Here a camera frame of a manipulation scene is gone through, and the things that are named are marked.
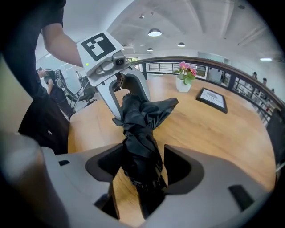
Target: railing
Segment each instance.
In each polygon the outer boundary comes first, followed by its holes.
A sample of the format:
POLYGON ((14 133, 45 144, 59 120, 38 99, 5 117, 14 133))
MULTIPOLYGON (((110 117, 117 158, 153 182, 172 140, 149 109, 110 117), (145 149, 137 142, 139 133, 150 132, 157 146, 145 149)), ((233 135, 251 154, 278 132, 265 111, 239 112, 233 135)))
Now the railing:
POLYGON ((142 73, 147 79, 153 74, 176 74, 173 71, 182 61, 196 69, 197 79, 221 86, 252 103, 265 125, 268 124, 275 108, 281 110, 285 107, 285 103, 258 80, 221 62, 196 57, 171 56, 142 59, 132 64, 142 65, 142 73))

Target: folded umbrella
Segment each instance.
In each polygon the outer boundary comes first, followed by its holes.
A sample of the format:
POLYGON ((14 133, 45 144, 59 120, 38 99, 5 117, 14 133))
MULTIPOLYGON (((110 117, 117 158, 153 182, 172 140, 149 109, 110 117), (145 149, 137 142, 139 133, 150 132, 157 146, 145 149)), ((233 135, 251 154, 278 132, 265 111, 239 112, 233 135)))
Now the folded umbrella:
POLYGON ((147 102, 126 94, 122 102, 122 120, 113 119, 124 129, 122 168, 137 187, 144 217, 148 217, 163 201, 166 184, 161 176, 163 162, 153 130, 171 113, 176 98, 147 102))

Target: potted plant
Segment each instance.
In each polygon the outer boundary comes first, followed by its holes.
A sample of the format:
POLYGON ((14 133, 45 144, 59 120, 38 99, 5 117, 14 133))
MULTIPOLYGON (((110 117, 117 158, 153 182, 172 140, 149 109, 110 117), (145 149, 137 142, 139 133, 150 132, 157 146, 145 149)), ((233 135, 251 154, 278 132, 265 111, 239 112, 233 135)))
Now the potted plant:
POLYGON ((179 92, 188 92, 193 80, 196 79, 196 70, 189 64, 181 62, 174 73, 179 73, 176 78, 176 88, 179 92))

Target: wooden table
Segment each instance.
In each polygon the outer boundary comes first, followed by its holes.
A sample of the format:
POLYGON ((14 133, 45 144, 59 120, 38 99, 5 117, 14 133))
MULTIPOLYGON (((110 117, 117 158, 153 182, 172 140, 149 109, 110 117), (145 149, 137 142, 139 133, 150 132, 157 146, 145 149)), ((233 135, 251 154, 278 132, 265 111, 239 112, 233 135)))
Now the wooden table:
MULTIPOLYGON (((253 106, 242 97, 208 82, 195 80, 188 93, 179 93, 174 75, 163 75, 147 81, 151 101, 177 98, 179 104, 164 122, 154 130, 160 154, 164 144, 190 148, 235 163, 268 191, 275 183, 273 148, 262 121, 253 106), (202 87, 225 96, 228 113, 224 114, 195 100, 202 87)), ((122 103, 127 90, 116 92, 122 103)), ((122 127, 112 121, 113 115, 103 100, 79 111, 71 118, 69 153, 120 143, 122 127)), ((131 226, 144 222, 134 186, 119 170, 113 180, 120 221, 131 226)))

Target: pink flower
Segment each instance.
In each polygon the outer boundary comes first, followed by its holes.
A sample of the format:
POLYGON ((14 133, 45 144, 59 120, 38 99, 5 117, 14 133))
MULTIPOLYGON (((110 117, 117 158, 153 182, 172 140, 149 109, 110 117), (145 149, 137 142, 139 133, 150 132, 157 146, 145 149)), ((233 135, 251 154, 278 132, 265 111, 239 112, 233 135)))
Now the pink flower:
POLYGON ((185 62, 181 62, 181 63, 179 64, 179 66, 180 66, 182 69, 187 69, 187 68, 190 67, 190 65, 187 64, 187 63, 185 63, 185 62))
POLYGON ((192 67, 190 67, 189 69, 190 69, 191 73, 196 76, 197 71, 192 67))

